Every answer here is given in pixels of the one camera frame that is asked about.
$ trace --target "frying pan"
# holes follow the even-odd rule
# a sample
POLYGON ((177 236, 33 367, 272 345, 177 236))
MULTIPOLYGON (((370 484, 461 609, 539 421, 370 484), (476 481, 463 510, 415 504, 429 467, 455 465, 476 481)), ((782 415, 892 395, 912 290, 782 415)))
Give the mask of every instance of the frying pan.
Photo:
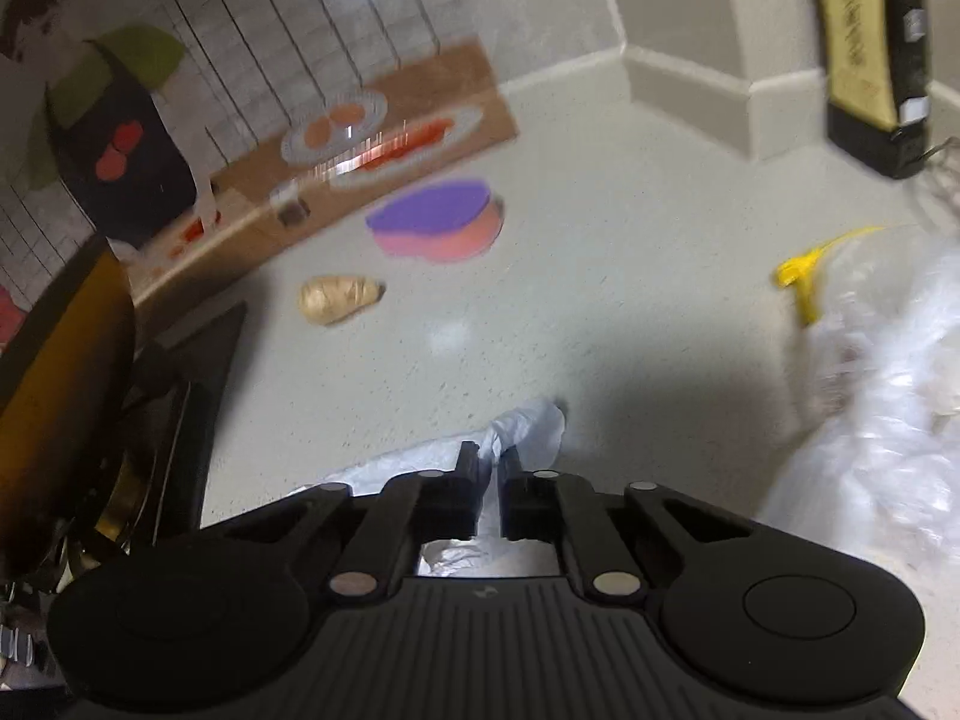
POLYGON ((0 581, 40 566, 96 479, 135 339, 127 276, 94 236, 0 356, 0 581))

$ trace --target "pink sponge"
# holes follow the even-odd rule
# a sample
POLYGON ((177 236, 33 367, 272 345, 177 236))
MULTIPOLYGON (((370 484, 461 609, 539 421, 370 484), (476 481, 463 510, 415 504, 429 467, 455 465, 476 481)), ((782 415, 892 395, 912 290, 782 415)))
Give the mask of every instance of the pink sponge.
POLYGON ((466 260, 486 251, 503 225, 483 181, 446 181, 392 201, 367 218, 387 254, 432 262, 466 260))

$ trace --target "plastic bag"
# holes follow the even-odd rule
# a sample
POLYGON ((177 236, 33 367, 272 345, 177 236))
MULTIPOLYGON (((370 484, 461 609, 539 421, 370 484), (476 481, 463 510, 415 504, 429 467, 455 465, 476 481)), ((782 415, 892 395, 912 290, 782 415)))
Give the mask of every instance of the plastic bag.
POLYGON ((819 427, 758 519, 861 557, 960 554, 960 247, 883 230, 817 275, 805 405, 819 427))
MULTIPOLYGON (((328 474, 323 482, 346 482, 354 495, 379 493, 392 477, 426 469, 453 470, 461 442, 474 442, 484 474, 493 477, 500 456, 517 447, 527 470, 548 469, 557 459, 565 420, 552 402, 539 398, 501 413, 485 429, 446 439, 431 440, 388 452, 366 463, 328 474)), ((305 488, 295 490, 298 493, 305 488)), ((500 537, 500 509, 496 484, 487 486, 477 532, 469 541, 445 539, 424 544, 419 576, 504 577, 559 574, 556 551, 539 541, 507 541, 500 537)))

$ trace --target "white countertop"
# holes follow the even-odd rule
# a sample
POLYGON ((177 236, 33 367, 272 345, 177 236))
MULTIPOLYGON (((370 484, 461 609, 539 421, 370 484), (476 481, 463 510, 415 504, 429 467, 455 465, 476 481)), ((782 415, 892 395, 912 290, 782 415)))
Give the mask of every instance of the white countertop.
MULTIPOLYGON (((390 258, 356 214, 181 324, 174 335, 250 305, 206 522, 541 394, 568 415, 560 469, 600 490, 654 479, 755 510, 798 431, 792 296, 772 270, 855 227, 926 216, 904 184, 830 146, 750 164, 627 99, 616 63, 515 87, 520 138, 437 176, 482 177, 503 200, 485 255, 390 258), (348 322, 313 327, 296 292, 320 274, 387 290, 348 322)), ((956 603, 939 581, 910 584, 931 631, 904 695, 928 718, 953 717, 956 603)))

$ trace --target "white label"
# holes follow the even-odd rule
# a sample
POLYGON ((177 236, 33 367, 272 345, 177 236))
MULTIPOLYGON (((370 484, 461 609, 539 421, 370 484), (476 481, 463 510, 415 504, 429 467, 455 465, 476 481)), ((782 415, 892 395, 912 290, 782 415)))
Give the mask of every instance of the white label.
POLYGON ((926 34, 926 11, 914 8, 904 13, 904 40, 915 43, 926 34))
POLYGON ((930 115, 930 98, 910 98, 901 103, 901 127, 920 122, 930 115))

